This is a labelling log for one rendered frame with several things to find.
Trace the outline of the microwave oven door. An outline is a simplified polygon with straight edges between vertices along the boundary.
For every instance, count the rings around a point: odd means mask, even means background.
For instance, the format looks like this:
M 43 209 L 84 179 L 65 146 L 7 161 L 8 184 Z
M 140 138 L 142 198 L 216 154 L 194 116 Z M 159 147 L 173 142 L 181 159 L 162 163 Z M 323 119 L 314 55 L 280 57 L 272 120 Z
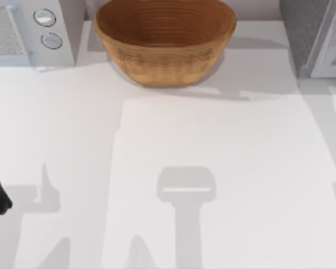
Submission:
M 31 66 L 19 0 L 0 0 L 0 67 Z

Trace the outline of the pale microwave oven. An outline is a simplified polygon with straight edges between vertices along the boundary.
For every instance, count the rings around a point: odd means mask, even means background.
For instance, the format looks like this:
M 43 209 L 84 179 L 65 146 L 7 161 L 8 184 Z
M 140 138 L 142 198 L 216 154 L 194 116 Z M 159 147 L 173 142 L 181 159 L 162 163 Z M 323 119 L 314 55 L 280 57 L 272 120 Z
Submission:
M 25 22 L 27 45 L 32 51 L 31 66 L 34 68 L 56 68 L 75 66 L 83 24 L 85 20 L 85 0 L 19 0 Z M 33 18 L 36 10 L 49 9 L 56 16 L 52 27 L 38 25 Z M 57 50 L 42 45 L 40 38 L 44 34 L 55 33 L 63 40 Z

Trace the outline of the round microwave knob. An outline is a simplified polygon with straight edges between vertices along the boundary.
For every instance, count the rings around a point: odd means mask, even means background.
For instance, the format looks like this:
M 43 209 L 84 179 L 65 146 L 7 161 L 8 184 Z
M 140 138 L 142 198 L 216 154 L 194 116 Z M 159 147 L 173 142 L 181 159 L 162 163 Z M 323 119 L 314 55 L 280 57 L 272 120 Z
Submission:
M 57 50 L 63 45 L 63 40 L 55 33 L 42 35 L 40 41 L 43 46 L 51 50 Z
M 34 11 L 33 18 L 38 25 L 43 27 L 52 27 L 57 20 L 55 14 L 49 9 Z

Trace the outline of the brown woven basket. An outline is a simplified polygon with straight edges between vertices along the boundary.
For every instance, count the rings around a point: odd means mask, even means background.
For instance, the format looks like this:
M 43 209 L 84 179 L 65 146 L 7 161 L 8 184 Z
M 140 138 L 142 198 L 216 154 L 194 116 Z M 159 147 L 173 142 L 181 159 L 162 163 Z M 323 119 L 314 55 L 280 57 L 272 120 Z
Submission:
M 94 29 L 112 61 L 149 87 L 198 82 L 216 64 L 237 18 L 222 0 L 109 0 Z

